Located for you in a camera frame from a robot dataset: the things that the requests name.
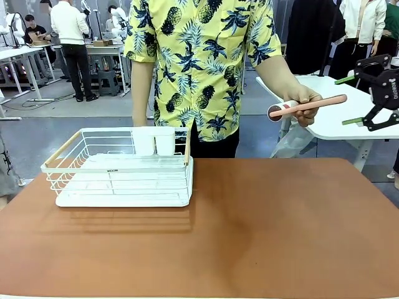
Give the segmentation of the person's left hand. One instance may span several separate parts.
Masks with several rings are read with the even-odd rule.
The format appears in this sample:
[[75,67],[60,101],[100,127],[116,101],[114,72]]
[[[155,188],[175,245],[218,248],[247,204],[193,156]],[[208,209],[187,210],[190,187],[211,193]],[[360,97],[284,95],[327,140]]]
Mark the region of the person's left hand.
[[[282,98],[286,101],[295,100],[301,104],[316,102],[322,99],[322,97],[318,93],[300,83],[294,83],[293,85],[289,85],[283,91]],[[310,110],[295,112],[294,117],[296,118],[300,126],[305,128],[314,123],[314,118],[318,110],[318,108],[313,108]]]

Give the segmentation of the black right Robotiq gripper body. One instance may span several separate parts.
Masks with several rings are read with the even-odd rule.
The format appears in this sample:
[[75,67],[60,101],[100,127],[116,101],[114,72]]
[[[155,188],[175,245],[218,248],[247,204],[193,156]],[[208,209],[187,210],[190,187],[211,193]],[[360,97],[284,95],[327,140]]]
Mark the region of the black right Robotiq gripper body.
[[371,66],[370,74],[376,80],[370,84],[373,104],[398,108],[398,67],[384,69],[382,66]]

